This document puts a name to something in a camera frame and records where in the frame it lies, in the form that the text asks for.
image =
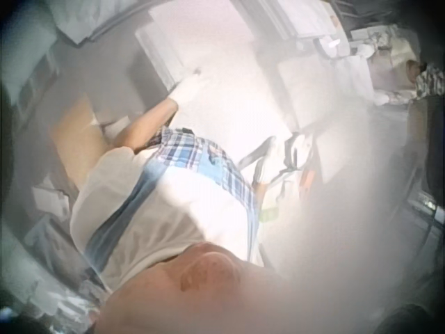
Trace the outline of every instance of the plaid shirt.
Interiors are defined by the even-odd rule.
[[[159,149],[153,159],[167,166],[187,168],[211,178],[245,207],[248,213],[248,242],[251,249],[258,230],[257,201],[252,187],[244,180],[224,150],[213,141],[167,127],[162,127],[147,144],[148,148],[154,146],[159,146]]]
[[[416,78],[416,93],[417,100],[431,95],[443,95],[444,73],[434,65],[428,64],[426,70]]]

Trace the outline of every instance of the person in background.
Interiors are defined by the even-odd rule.
[[[416,85],[416,100],[445,94],[444,72],[433,64],[409,60],[406,62],[406,73]]]
[[[89,333],[281,333],[290,325],[289,286],[262,267],[256,240],[280,145],[270,141],[251,186],[219,145],[164,126],[207,82],[199,73],[184,79],[124,129],[80,191],[72,237],[111,293]]]

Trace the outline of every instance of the white glove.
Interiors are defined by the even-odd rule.
[[[365,59],[370,58],[375,53],[375,48],[373,45],[361,44],[357,48],[357,56],[362,56]]]
[[[208,83],[209,79],[201,73],[193,73],[182,80],[168,97],[175,101],[178,106],[183,106],[193,100]]]
[[[273,178],[285,168],[283,161],[284,146],[274,136],[270,139],[266,156],[260,159],[255,167],[254,181],[262,184],[272,182]]]
[[[376,106],[382,106],[383,104],[389,103],[389,96],[384,92],[375,91],[373,102]]]

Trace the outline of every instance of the white t-shirt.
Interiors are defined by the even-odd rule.
[[[71,233],[82,253],[95,231],[129,197],[154,151],[135,155],[129,148],[117,148],[99,160],[73,208]],[[208,177],[168,167],[133,215],[99,275],[114,291],[143,269],[201,241],[247,260],[245,207]]]

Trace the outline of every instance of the floor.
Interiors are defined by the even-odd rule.
[[[148,20],[146,13],[139,13],[97,42],[76,48],[59,40],[54,46],[60,78],[44,96],[17,149],[17,163],[24,168],[26,161],[32,173],[29,184],[36,184],[56,163],[46,151],[48,131],[82,94],[91,99],[101,122],[133,118],[166,95],[134,37]],[[355,104],[341,104],[353,114]],[[366,111],[364,104],[360,108]],[[296,283],[307,333],[360,333],[359,326],[371,321],[370,315],[378,319],[421,238],[412,217],[388,226],[382,209],[388,206],[382,194],[393,189],[389,181],[403,178],[402,173],[389,174],[389,158],[403,145],[403,136],[393,136],[403,133],[403,120],[382,120],[376,114],[364,119],[371,134],[370,153],[357,157],[322,191],[315,190],[304,205],[292,203],[282,226],[271,227],[266,241],[276,269]],[[388,159],[372,159],[372,152]],[[428,268],[434,241],[428,249],[420,272]]]

